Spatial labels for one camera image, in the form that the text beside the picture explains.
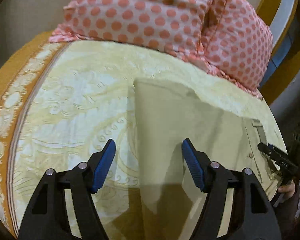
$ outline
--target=human hand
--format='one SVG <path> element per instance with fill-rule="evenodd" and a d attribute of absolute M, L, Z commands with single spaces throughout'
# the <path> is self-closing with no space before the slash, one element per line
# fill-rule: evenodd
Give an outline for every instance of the human hand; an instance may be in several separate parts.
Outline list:
<path fill-rule="evenodd" d="M 278 187 L 278 192 L 284 193 L 281 203 L 283 203 L 287 199 L 291 198 L 294 195 L 295 190 L 296 190 L 296 185 L 294 184 L 293 180 L 291 181 L 290 185 L 284 185 L 284 186 Z"/>

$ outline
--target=metal screw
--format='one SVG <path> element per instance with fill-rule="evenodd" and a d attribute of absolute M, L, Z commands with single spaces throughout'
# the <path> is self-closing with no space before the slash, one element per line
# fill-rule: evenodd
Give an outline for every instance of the metal screw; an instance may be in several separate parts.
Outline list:
<path fill-rule="evenodd" d="M 78 165 L 79 169 L 82 169 L 82 170 L 84 170 L 87 166 L 88 166 L 88 164 L 85 162 L 79 163 L 79 165 Z"/>
<path fill-rule="evenodd" d="M 211 166 L 212 168 L 214 168 L 214 169 L 217 169 L 217 168 L 220 167 L 220 164 L 217 163 L 217 162 L 212 162 L 212 163 L 210 163 L 210 166 Z"/>
<path fill-rule="evenodd" d="M 251 175 L 252 174 L 252 170 L 249 169 L 249 168 L 245 168 L 244 169 L 244 173 L 247 174 L 247 175 Z"/>
<path fill-rule="evenodd" d="M 54 170 L 53 170 L 53 169 L 48 169 L 48 170 L 46 171 L 46 174 L 47 174 L 48 176 L 52 175 L 53 173 L 54 173 Z"/>

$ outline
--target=yellow embossed bedsheet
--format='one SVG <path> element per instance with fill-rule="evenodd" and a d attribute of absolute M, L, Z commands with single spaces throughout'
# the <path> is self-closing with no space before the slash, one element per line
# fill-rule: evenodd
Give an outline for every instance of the yellow embossed bedsheet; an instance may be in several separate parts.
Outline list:
<path fill-rule="evenodd" d="M 72 169 L 112 138 L 117 153 L 93 196 L 110 239 L 144 239 L 133 82 L 166 79 L 202 101 L 263 124 L 285 149 L 266 102 L 170 55 L 115 42 L 49 44 L 43 33 L 0 70 L 0 219 L 18 234 L 23 213 L 48 168 Z M 66 192 L 68 203 L 71 195 Z M 70 226 L 80 236 L 73 208 Z"/>

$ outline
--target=pink polka dot fabric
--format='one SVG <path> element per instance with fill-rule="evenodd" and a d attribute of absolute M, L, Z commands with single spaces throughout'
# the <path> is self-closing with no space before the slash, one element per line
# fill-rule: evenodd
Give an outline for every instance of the pink polka dot fabric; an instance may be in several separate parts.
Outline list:
<path fill-rule="evenodd" d="M 213 0 L 72 0 L 51 42 L 79 39 L 131 43 L 188 61 L 201 47 Z"/>
<path fill-rule="evenodd" d="M 257 90 L 273 48 L 269 27 L 246 0 L 213 0 L 209 28 L 204 29 L 208 72 L 226 78 L 248 93 L 261 98 Z"/>

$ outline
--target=beige pants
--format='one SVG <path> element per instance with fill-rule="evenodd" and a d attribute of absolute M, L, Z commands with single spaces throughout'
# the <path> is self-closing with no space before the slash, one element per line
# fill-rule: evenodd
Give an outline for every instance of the beige pants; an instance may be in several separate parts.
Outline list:
<path fill-rule="evenodd" d="M 139 79 L 134 86 L 146 239 L 189 239 L 201 213 L 206 195 L 194 185 L 182 158 L 185 138 L 227 169 L 251 168 L 267 196 L 273 197 L 278 178 L 257 149 L 266 140 L 258 120 L 204 103 L 179 83 Z M 227 231 L 232 196 L 228 190 L 220 236 Z"/>

